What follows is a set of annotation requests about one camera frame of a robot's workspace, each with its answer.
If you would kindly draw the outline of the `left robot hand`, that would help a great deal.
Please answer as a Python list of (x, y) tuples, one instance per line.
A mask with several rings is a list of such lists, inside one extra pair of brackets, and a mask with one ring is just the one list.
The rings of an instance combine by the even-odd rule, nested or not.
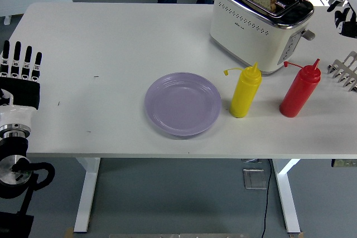
[(1, 54), (1, 126), (9, 124), (30, 127), (31, 118), (40, 104), (40, 66), (42, 53), (31, 62), (32, 47), (25, 51), (21, 62), (21, 43), (15, 44), (13, 59), (9, 58), (10, 42), (6, 40)]

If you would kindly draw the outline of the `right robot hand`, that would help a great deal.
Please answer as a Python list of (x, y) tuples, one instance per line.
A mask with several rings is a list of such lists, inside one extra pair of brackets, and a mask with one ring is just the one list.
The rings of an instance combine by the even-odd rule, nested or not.
[(327, 12), (332, 12), (341, 2), (345, 1), (347, 1), (346, 8), (343, 11), (335, 11), (335, 26), (340, 35), (356, 38), (356, 0), (334, 0)]

